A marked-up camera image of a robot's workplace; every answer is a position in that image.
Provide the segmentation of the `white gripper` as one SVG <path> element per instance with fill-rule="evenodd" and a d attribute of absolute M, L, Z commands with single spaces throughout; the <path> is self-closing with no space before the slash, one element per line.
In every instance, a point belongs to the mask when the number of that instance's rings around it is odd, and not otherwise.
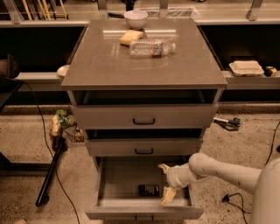
<path fill-rule="evenodd" d="M 169 184 L 168 187 L 164 187 L 163 198 L 161 199 L 161 204 L 167 206 L 176 196 L 177 190 L 187 187 L 190 183 L 189 165 L 182 164 L 170 167 L 167 164 L 159 164 L 157 167 L 166 174 L 167 183 Z"/>

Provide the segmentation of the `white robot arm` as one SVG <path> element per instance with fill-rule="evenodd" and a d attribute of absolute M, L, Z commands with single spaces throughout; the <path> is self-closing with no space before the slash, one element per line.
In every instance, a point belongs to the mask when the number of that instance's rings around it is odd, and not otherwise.
<path fill-rule="evenodd" d="M 161 199 L 168 205 L 176 192 L 191 183 L 215 176 L 254 195 L 250 224 L 280 224 L 280 159 L 268 162 L 262 169 L 222 163 L 204 153 L 192 154 L 186 164 L 159 164 L 168 186 Z"/>

